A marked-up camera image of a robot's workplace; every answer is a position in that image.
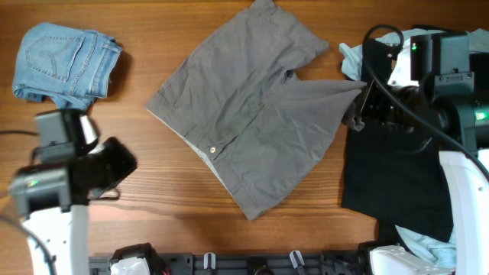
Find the blue denim jeans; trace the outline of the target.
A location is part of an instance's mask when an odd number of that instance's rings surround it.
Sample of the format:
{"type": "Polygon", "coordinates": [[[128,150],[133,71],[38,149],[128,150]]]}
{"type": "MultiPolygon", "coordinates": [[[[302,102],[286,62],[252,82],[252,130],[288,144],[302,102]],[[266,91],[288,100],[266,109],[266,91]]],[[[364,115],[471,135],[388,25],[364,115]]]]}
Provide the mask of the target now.
{"type": "Polygon", "coordinates": [[[12,92],[26,101],[49,98],[58,108],[85,111],[108,95],[121,52],[115,38],[98,31],[41,23],[22,39],[12,92]]]}

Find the grey cotton shorts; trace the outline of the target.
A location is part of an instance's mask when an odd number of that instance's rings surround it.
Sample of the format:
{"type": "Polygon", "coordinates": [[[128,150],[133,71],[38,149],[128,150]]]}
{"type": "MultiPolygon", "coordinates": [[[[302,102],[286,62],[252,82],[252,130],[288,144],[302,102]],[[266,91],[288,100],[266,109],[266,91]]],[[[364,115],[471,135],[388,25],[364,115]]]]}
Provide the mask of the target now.
{"type": "Polygon", "coordinates": [[[206,163],[244,215],[280,204],[324,157],[340,124],[356,130],[365,84],[302,80],[327,51],[293,14],[256,1],[207,37],[147,102],[206,163]]]}

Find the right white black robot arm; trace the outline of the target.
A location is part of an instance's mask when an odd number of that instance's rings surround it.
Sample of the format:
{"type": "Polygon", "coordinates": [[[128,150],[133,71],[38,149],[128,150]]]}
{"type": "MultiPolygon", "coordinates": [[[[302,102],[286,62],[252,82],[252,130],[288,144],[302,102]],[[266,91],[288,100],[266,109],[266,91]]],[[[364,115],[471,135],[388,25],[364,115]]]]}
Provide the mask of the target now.
{"type": "Polygon", "coordinates": [[[475,91],[466,33],[417,35],[399,42],[395,54],[409,57],[408,93],[391,91],[373,68],[363,41],[367,73],[393,105],[393,121],[422,128],[435,138],[447,180],[457,239],[456,274],[488,272],[488,96],[475,91]]]}

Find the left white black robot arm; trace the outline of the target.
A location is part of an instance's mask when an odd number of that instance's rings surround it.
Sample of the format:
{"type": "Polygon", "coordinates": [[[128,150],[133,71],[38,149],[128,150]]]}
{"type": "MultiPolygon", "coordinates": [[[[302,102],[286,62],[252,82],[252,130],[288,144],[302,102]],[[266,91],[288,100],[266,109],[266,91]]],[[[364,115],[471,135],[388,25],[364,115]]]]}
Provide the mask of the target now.
{"type": "Polygon", "coordinates": [[[99,142],[97,127],[78,109],[37,114],[40,160],[22,167],[8,188],[26,233],[35,274],[88,274],[89,211],[137,168],[116,137],[99,142]]]}

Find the black shorts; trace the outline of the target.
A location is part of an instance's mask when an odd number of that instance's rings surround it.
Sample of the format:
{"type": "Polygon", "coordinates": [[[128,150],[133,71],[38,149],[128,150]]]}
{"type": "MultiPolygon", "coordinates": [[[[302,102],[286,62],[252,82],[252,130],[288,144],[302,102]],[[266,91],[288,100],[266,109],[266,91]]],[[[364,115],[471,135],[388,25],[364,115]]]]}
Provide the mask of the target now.
{"type": "MultiPolygon", "coordinates": [[[[399,42],[408,44],[407,37],[395,27],[390,28],[395,40],[380,42],[371,36],[369,43],[373,68],[387,84],[397,62],[395,54],[399,42]]],[[[486,73],[474,70],[469,56],[470,68],[476,82],[486,79],[486,73]]],[[[373,78],[361,62],[361,79],[373,78]]],[[[392,87],[391,91],[408,93],[417,86],[392,87]]],[[[346,165],[342,206],[379,221],[379,235],[391,239],[397,228],[405,228],[438,241],[447,241],[455,229],[447,180],[439,164],[439,149],[435,138],[416,126],[414,132],[389,131],[359,115],[361,94],[355,100],[355,117],[364,127],[351,130],[347,136],[346,165]]]]}

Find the light blue t-shirt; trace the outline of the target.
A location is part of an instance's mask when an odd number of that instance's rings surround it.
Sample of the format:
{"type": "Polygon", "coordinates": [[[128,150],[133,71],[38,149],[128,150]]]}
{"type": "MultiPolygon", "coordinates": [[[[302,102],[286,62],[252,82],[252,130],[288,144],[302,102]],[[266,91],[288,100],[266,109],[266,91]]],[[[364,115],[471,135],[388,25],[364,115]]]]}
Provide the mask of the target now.
{"type": "MultiPolygon", "coordinates": [[[[454,32],[449,30],[436,30],[434,28],[421,26],[412,30],[402,31],[407,37],[412,37],[420,34],[434,34],[439,32],[454,32]]],[[[476,82],[476,87],[479,92],[487,92],[488,94],[488,32],[483,29],[479,29],[466,33],[469,37],[469,48],[474,54],[472,66],[475,71],[479,73],[486,73],[486,79],[480,79],[476,82]]],[[[376,38],[380,42],[389,43],[395,40],[395,36],[390,33],[390,29],[386,35],[380,38],[376,38]]],[[[344,61],[342,64],[342,72],[353,80],[361,80],[361,62],[362,52],[361,45],[350,48],[344,44],[340,45],[340,51],[344,55],[344,61]]],[[[354,129],[349,127],[349,131],[361,129],[354,129]]],[[[447,241],[438,241],[434,238],[430,238],[425,235],[421,235],[414,231],[410,231],[405,228],[397,228],[392,232],[391,239],[382,241],[401,243],[409,251],[413,252],[417,257],[435,264],[440,267],[456,268],[457,262],[457,239],[455,236],[455,229],[452,236],[447,241]]]]}

